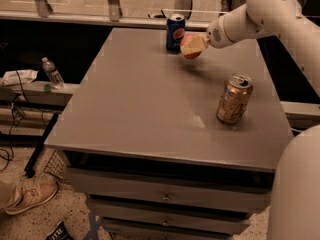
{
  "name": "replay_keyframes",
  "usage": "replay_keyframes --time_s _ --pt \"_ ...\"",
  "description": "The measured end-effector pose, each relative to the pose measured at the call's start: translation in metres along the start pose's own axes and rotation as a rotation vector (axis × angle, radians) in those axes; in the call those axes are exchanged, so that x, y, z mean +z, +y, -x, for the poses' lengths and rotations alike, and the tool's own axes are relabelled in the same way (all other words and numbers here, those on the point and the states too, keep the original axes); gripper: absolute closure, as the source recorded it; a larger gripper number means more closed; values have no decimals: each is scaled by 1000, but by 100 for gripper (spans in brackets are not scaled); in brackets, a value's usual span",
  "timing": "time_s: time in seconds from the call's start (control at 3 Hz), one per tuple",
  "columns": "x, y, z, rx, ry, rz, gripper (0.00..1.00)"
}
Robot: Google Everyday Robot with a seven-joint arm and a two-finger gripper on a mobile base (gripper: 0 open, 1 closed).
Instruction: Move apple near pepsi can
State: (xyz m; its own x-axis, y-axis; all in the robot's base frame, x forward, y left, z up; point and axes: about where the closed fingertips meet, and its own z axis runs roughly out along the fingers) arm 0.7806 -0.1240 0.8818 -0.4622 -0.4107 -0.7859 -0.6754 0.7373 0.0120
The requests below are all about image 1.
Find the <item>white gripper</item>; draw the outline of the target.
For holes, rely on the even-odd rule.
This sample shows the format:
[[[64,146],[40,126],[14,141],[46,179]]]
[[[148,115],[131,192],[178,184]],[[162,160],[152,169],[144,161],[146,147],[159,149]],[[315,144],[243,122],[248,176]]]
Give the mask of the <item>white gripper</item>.
[[[234,44],[228,37],[225,25],[226,16],[220,16],[212,21],[204,34],[187,34],[181,40],[181,53],[184,56],[194,56],[202,53],[209,44],[214,48],[225,48]]]

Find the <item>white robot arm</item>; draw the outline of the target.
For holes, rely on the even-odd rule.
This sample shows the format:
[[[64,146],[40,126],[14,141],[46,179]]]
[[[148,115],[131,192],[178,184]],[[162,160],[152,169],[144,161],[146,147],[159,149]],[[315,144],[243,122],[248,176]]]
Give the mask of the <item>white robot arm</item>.
[[[246,0],[211,22],[204,34],[181,45],[192,55],[244,39],[278,37],[320,95],[320,28],[302,14],[297,0]],[[267,240],[320,240],[320,126],[291,140],[274,178]]]

